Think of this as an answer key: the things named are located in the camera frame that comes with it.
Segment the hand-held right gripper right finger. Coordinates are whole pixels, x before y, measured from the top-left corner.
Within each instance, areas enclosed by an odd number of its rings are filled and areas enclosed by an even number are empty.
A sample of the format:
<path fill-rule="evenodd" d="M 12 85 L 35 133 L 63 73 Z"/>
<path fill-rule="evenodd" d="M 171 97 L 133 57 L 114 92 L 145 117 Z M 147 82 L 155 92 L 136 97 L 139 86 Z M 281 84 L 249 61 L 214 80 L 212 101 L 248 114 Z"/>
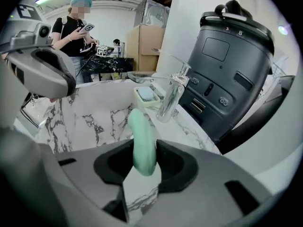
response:
<path fill-rule="evenodd" d="M 167 140 L 157 141 L 164 174 L 158 199 L 142 227 L 223 227 L 271 197 L 256 178 L 228 158 Z"/>

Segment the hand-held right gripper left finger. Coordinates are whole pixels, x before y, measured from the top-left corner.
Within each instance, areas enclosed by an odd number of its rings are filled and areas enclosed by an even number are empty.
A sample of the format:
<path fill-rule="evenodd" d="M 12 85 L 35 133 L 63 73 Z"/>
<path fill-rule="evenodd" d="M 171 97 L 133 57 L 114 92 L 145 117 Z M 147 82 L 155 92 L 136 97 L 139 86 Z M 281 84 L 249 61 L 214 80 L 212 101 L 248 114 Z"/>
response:
<path fill-rule="evenodd" d="M 95 173 L 98 156 L 131 140 L 73 152 L 54 154 L 47 144 L 39 144 L 46 176 L 59 200 L 68 227 L 126 227 L 128 224 L 104 207 L 121 193 L 119 185 L 107 184 Z"/>

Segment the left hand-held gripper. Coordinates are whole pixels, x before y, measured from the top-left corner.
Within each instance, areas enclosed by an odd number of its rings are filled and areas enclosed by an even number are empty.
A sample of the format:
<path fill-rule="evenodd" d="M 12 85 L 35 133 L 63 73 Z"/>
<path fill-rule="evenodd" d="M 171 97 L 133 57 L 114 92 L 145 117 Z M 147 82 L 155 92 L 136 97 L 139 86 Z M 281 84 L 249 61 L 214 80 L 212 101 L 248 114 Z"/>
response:
<path fill-rule="evenodd" d="M 1 29 L 0 56 L 16 66 L 29 92 L 63 98 L 74 93 L 76 73 L 71 58 L 51 46 L 50 32 L 51 25 L 36 7 L 18 4 Z M 26 49 L 33 50 L 19 53 Z"/>

